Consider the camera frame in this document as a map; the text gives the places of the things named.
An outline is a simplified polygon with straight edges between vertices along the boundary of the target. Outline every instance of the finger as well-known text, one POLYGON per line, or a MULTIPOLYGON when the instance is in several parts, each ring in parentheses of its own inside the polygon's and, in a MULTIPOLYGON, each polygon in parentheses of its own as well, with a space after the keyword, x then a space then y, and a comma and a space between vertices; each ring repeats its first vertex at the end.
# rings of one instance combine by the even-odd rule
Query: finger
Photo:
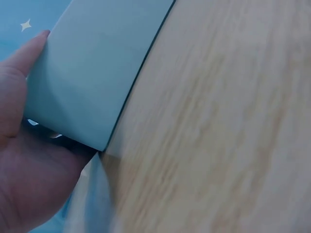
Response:
POLYGON ((1 66, 18 70, 26 77, 41 54, 49 34, 49 30, 41 32, 3 61, 1 66))

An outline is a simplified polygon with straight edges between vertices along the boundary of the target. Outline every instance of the wood grain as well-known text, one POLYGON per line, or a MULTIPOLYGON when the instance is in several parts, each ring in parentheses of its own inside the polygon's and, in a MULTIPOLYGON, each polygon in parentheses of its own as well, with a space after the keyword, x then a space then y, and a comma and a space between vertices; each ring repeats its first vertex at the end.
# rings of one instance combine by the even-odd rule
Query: wood grain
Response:
POLYGON ((311 232, 311 1, 178 0, 107 153, 126 233, 311 232))

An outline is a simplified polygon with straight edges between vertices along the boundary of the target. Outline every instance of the skin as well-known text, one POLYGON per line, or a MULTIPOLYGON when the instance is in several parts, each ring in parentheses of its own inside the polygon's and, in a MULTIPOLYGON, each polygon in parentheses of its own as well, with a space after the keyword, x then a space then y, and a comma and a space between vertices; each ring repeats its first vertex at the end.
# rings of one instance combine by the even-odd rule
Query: skin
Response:
POLYGON ((21 124, 26 76, 49 33, 0 62, 0 232, 28 232, 51 218, 95 153, 81 144, 54 145, 21 124))

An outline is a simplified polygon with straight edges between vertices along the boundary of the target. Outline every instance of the wooden surface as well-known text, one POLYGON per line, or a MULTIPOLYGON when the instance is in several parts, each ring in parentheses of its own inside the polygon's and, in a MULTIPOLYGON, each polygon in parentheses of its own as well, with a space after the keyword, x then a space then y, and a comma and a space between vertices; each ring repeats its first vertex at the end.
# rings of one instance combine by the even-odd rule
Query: wooden surface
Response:
POLYGON ((107 153, 125 233, 311 232, 311 1, 178 0, 107 153))

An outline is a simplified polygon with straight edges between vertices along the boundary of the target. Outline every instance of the fingernail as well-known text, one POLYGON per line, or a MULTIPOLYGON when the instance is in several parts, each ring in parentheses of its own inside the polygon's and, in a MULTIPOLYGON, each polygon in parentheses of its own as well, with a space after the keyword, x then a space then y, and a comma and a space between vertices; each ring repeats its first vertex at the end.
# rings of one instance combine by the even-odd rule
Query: fingernail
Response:
POLYGON ((44 30, 44 31, 40 32, 37 36, 48 37, 49 34, 50 34, 50 30, 44 30))

